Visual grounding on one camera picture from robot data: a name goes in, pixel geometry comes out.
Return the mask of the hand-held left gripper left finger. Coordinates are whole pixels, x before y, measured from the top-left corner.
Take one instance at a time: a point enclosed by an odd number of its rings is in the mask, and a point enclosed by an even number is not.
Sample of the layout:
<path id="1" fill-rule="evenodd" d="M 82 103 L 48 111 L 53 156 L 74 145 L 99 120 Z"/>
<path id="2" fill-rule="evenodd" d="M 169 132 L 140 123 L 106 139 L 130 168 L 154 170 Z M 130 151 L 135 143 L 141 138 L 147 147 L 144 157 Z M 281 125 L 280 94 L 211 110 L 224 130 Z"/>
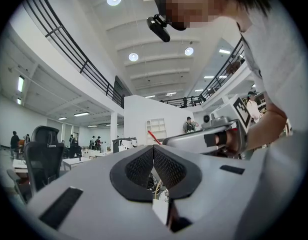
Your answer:
<path id="1" fill-rule="evenodd" d="M 146 189 L 151 146 L 84 162 L 40 190 L 27 205 L 43 240 L 168 240 L 173 234 Z"/>

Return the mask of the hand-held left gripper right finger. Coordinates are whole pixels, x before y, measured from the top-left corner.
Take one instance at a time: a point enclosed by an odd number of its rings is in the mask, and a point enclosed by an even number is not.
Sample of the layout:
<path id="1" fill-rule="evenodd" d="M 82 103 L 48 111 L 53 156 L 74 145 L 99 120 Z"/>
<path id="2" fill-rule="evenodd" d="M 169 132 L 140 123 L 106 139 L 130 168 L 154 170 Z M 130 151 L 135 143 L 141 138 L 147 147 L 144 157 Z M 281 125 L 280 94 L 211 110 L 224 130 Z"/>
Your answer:
<path id="1" fill-rule="evenodd" d="M 172 232 L 154 226 L 154 240 L 236 240 L 236 231 L 259 182 L 265 150 L 250 160 L 153 148 L 154 165 L 169 191 L 171 216 L 188 223 Z"/>

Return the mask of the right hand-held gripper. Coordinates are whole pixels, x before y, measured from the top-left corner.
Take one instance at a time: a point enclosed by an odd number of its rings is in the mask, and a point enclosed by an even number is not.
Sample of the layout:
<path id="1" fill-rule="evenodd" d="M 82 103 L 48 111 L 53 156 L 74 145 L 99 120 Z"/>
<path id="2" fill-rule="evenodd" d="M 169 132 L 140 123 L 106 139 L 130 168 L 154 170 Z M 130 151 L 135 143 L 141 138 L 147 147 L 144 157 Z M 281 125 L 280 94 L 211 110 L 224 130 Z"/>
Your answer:
<path id="1" fill-rule="evenodd" d="M 163 140 L 163 145 L 192 153 L 211 153 L 218 149 L 214 133 L 227 131 L 236 126 L 240 136 L 241 154 L 247 145 L 250 125 L 251 115 L 243 100 L 235 95 L 227 103 L 204 116 L 201 130 L 166 138 Z"/>

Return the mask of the small red marker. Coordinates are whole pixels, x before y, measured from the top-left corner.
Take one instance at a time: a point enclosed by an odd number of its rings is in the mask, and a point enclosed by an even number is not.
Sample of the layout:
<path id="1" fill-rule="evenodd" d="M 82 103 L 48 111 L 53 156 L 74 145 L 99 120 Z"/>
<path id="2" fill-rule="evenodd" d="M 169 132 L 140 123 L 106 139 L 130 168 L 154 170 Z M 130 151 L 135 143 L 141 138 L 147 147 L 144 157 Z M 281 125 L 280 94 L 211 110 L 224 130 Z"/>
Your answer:
<path id="1" fill-rule="evenodd" d="M 154 134 L 150 130 L 148 130 L 147 132 L 149 133 L 149 135 L 154 139 L 154 141 L 157 144 L 161 145 L 161 142 L 154 136 Z"/>

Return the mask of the person's right forearm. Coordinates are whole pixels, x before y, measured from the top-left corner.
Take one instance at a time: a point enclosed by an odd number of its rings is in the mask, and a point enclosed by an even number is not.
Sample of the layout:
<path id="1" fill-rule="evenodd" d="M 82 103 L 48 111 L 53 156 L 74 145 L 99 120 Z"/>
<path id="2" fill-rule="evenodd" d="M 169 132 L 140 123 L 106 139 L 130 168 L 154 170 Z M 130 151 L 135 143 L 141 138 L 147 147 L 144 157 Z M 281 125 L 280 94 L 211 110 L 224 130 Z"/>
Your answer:
<path id="1" fill-rule="evenodd" d="M 285 128 L 286 114 L 273 103 L 267 102 L 266 106 L 266 113 L 248 131 L 246 151 L 274 142 Z"/>

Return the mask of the person's right hand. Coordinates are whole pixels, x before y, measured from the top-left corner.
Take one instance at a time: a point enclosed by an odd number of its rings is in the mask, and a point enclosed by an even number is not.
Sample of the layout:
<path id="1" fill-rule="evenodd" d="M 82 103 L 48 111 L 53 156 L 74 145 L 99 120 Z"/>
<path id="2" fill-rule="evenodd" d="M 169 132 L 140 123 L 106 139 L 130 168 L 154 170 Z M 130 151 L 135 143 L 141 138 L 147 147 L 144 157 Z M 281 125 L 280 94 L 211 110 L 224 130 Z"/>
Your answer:
<path id="1" fill-rule="evenodd" d="M 226 150 L 227 155 L 235 156 L 240 154 L 240 136 L 237 128 L 232 128 L 226 131 L 227 141 Z"/>

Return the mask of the low white table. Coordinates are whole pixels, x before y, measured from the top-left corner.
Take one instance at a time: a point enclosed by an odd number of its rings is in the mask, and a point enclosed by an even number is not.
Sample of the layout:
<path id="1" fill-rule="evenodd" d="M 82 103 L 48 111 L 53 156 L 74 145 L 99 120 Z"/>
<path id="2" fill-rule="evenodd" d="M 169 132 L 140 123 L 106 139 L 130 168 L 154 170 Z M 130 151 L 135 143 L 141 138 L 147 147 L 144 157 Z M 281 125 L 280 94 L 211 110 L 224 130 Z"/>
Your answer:
<path id="1" fill-rule="evenodd" d="M 89 158 L 86 157 L 75 157 L 75 158 L 67 158 L 62 160 L 62 166 L 64 171 L 70 171 L 72 168 L 82 164 L 84 162 L 90 161 Z"/>

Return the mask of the white shelf unit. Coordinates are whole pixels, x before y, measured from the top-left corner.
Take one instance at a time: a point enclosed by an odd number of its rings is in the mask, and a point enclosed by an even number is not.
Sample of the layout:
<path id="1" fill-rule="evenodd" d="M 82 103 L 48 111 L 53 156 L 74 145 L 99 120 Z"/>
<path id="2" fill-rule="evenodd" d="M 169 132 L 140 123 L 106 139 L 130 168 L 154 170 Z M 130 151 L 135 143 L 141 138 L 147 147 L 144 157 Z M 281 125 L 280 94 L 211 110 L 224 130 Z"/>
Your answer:
<path id="1" fill-rule="evenodd" d="M 161 143 L 167 137 L 165 121 L 163 118 L 149 119 L 146 121 L 146 143 L 148 145 L 157 144 L 147 132 L 148 130 L 151 131 Z"/>

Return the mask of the grey printer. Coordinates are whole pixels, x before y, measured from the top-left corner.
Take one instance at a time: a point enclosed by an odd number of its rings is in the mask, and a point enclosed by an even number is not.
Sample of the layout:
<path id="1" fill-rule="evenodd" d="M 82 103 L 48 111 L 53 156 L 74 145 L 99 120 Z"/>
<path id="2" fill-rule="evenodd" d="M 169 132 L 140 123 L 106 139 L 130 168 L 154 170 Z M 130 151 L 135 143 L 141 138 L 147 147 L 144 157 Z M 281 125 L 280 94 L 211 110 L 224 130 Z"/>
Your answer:
<path id="1" fill-rule="evenodd" d="M 117 138 L 113 142 L 113 153 L 132 149 L 138 147 L 138 141 L 136 137 Z"/>

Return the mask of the black white floral cushion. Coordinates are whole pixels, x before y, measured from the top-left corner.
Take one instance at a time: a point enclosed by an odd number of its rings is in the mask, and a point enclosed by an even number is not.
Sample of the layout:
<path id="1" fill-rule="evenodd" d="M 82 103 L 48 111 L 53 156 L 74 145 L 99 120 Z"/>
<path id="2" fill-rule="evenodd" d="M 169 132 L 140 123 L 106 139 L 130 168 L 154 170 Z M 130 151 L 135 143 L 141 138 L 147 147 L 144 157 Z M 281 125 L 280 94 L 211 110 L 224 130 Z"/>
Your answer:
<path id="1" fill-rule="evenodd" d="M 158 200 L 169 203 L 169 191 L 167 189 L 163 190 L 159 195 Z"/>

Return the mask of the black balcony railing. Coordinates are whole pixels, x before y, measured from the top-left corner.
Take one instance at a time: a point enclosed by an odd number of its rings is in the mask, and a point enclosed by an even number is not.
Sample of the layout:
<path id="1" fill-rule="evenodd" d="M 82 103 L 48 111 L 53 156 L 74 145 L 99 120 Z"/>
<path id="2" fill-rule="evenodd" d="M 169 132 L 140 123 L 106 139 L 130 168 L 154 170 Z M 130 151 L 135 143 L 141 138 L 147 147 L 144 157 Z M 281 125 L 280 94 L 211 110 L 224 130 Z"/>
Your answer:
<path id="1" fill-rule="evenodd" d="M 186 96 L 183 98 L 174 98 L 170 100 L 160 100 L 160 102 L 182 109 L 202 105 L 208 98 L 214 95 L 220 87 L 222 87 L 230 79 L 230 77 L 234 75 L 234 73 L 244 62 L 244 47 L 242 38 L 240 38 L 236 46 L 228 54 L 227 59 L 222 64 L 218 72 L 211 78 L 210 82 L 203 90 L 197 91 L 198 94 L 196 95 Z"/>
<path id="2" fill-rule="evenodd" d="M 121 108 L 124 96 L 98 70 L 77 42 L 70 35 L 48 0 L 24 0 L 25 10 L 44 37 L 69 61 L 82 76 Z"/>

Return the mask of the black office chair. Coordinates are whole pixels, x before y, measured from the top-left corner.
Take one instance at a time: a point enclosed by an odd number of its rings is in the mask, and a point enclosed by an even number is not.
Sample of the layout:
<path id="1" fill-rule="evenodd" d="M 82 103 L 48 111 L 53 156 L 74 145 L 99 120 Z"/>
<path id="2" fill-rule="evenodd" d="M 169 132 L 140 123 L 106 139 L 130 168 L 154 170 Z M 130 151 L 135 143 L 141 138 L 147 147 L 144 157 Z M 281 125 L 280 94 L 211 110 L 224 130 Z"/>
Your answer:
<path id="1" fill-rule="evenodd" d="M 58 133 L 58 129 L 49 126 L 38 126 L 34 129 L 31 142 L 23 149 L 29 179 L 27 184 L 21 183 L 21 178 L 13 170 L 6 171 L 24 204 L 59 178 L 64 144 L 58 142 Z"/>

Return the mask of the person's torso in light shirt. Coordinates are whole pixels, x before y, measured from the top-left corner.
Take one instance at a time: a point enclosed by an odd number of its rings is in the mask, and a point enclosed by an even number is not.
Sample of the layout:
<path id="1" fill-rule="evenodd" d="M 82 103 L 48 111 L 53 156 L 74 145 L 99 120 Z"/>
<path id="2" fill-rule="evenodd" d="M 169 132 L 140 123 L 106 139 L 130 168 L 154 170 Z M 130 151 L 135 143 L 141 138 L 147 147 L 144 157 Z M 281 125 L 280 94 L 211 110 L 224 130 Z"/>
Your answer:
<path id="1" fill-rule="evenodd" d="M 279 138 L 268 144 L 259 182 L 235 234 L 236 240 L 252 240 L 280 221 L 308 172 L 308 52 L 278 0 L 236 1 L 251 21 L 245 32 L 237 25 L 256 89 L 287 116 Z"/>

